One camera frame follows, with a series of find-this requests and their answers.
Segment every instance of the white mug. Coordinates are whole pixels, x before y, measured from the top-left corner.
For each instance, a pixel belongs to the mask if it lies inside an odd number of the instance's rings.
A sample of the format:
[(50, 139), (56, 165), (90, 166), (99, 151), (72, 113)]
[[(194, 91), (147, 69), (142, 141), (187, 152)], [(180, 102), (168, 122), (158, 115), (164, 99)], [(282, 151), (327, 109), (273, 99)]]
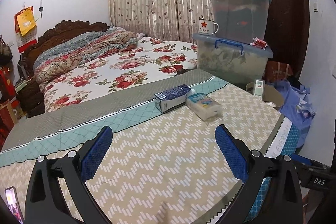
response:
[(219, 26), (217, 23), (211, 20), (200, 19), (198, 24), (198, 33), (213, 35), (218, 32)]

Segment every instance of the yellow paper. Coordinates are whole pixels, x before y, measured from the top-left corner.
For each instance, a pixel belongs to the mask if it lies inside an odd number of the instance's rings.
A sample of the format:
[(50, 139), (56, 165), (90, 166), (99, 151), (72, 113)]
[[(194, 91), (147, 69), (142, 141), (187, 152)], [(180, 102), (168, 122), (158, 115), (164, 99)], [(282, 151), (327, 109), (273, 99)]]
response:
[(22, 14), (18, 15), (16, 19), (22, 36), (36, 26), (33, 12), (30, 7), (24, 10)]

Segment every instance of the nightstand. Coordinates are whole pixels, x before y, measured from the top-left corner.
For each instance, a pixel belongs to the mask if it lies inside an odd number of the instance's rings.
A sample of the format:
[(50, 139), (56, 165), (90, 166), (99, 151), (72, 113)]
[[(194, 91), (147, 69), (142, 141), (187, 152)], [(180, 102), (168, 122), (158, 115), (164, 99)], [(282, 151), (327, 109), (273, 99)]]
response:
[(20, 101), (22, 110), (27, 112), (28, 118), (44, 113), (44, 96), (34, 77), (25, 82), (16, 98)]

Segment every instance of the transparent storage bin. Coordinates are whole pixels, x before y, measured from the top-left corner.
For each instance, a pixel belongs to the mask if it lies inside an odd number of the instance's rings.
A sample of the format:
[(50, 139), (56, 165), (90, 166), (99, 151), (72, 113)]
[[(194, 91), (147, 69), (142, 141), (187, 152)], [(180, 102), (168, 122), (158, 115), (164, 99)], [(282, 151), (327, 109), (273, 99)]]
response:
[(265, 36), (268, 6), (271, 0), (211, 0), (216, 37), (250, 44)]
[(269, 47), (263, 50), (198, 33), (193, 39), (197, 41), (197, 68), (242, 89), (255, 79), (261, 79), (268, 59), (273, 58)]

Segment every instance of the silver bolt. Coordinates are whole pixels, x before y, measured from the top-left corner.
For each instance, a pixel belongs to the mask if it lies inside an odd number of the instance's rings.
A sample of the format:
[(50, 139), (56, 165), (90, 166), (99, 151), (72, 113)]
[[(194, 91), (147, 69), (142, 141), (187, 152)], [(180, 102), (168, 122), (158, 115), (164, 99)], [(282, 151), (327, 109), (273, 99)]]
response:
[(39, 157), (37, 158), (37, 161), (38, 161), (38, 162), (42, 162), (42, 161), (44, 161), (44, 156), (39, 156)]
[(76, 154), (77, 154), (76, 151), (70, 151), (70, 152), (68, 153), (68, 157), (69, 157), (69, 158), (73, 158), (74, 156), (76, 156)]
[(284, 155), (283, 159), (284, 159), (285, 161), (291, 161), (291, 157), (288, 156), (288, 155)]
[(260, 157), (260, 152), (258, 150), (253, 150), (252, 155), (256, 158)]

